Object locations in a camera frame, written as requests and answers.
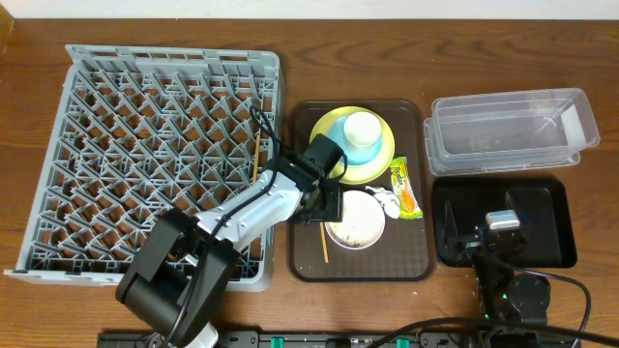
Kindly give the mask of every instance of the plastic box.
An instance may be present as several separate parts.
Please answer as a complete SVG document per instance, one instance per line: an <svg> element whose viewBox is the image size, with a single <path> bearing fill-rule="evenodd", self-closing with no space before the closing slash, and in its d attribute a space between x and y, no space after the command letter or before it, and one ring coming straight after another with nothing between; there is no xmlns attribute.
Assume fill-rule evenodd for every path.
<svg viewBox="0 0 619 348"><path fill-rule="evenodd" d="M157 217L217 207L251 185L250 103L281 130L280 59L271 52L68 45L64 83L15 270L33 283L116 285ZM255 146L260 163L254 163ZM240 258L228 290L261 291L273 228ZM173 264L183 272L189 263Z"/></svg>
<svg viewBox="0 0 619 348"><path fill-rule="evenodd" d="M436 176L574 165L600 142L576 88L439 99L424 124Z"/></svg>

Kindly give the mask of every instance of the wooden stick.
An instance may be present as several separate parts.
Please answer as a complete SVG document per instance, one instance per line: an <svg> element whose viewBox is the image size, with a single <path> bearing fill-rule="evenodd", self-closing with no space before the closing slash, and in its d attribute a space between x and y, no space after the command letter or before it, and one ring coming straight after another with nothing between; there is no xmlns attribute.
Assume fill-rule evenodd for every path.
<svg viewBox="0 0 619 348"><path fill-rule="evenodd" d="M260 134L255 138L255 155L253 155L253 179L252 182L255 183L258 180L258 164L260 156Z"/></svg>
<svg viewBox="0 0 619 348"><path fill-rule="evenodd" d="M320 222L320 234L322 235L322 251L325 254L325 263L329 263L329 252L327 252L327 239L325 237L325 223Z"/></svg>

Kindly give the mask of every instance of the candy wrapper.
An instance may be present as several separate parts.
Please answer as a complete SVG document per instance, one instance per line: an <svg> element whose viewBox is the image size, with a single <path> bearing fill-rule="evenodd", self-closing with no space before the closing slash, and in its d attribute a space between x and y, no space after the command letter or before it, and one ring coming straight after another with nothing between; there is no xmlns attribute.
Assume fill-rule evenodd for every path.
<svg viewBox="0 0 619 348"><path fill-rule="evenodd" d="M399 218L422 218L424 213L410 187L406 157L396 158L389 164L391 168L391 186L399 199Z"/></svg>

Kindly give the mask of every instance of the white wall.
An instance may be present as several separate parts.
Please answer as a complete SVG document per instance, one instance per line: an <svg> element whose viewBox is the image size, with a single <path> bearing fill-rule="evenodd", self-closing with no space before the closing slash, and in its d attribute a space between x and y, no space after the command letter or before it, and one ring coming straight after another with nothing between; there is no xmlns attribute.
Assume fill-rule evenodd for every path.
<svg viewBox="0 0 619 348"><path fill-rule="evenodd" d="M15 18L619 19L619 0L0 0Z"/></svg>

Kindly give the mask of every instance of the green clip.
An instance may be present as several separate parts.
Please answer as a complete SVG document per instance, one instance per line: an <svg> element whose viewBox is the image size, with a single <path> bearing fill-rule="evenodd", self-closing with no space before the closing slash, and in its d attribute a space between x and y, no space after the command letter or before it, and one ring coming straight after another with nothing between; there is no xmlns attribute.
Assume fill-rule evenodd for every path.
<svg viewBox="0 0 619 348"><path fill-rule="evenodd" d="M397 348L410 348L410 341L408 339L399 339L396 341Z"/></svg>
<svg viewBox="0 0 619 348"><path fill-rule="evenodd" d="M271 348L283 348L283 338L282 337L271 338Z"/></svg>

